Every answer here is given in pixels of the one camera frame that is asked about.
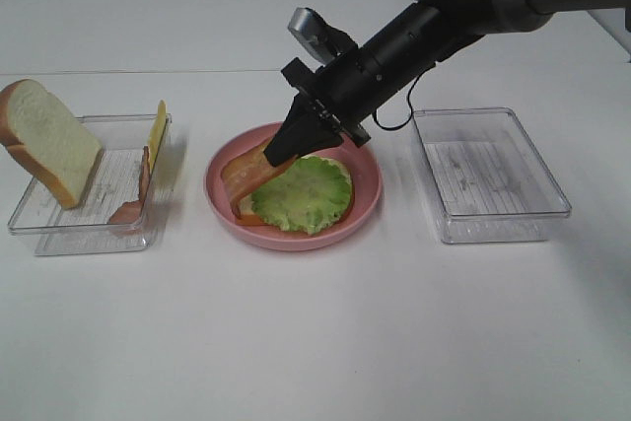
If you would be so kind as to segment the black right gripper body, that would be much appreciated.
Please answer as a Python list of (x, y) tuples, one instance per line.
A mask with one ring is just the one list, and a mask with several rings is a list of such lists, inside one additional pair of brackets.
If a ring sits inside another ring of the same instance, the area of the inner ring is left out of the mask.
[(444, 16), (413, 3), (364, 45), (311, 71), (294, 59), (282, 73), (308, 110), (358, 147), (370, 139), (361, 122), (416, 76), (432, 68), (444, 45)]

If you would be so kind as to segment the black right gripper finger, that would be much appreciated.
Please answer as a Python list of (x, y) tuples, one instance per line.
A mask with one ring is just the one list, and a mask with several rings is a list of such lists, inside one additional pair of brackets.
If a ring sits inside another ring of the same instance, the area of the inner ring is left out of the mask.
[(289, 160), (312, 151), (316, 117), (308, 110), (309, 105), (304, 96), (294, 97), (285, 120), (264, 149), (267, 160)]
[(268, 162), (280, 166), (292, 158), (334, 148), (343, 143), (341, 135), (314, 117), (287, 118), (268, 144)]

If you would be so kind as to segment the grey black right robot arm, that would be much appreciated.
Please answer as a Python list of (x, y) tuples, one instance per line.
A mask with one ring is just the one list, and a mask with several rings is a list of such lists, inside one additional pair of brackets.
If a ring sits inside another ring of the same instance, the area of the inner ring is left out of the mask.
[(337, 147), (361, 147), (362, 121), (437, 63), (485, 35), (529, 33), (557, 12), (630, 8), (630, 0), (414, 0), (363, 45), (311, 9), (291, 22), (295, 37), (321, 67), (292, 60), (282, 73), (297, 89), (284, 122), (266, 146), (277, 167), (294, 157)]

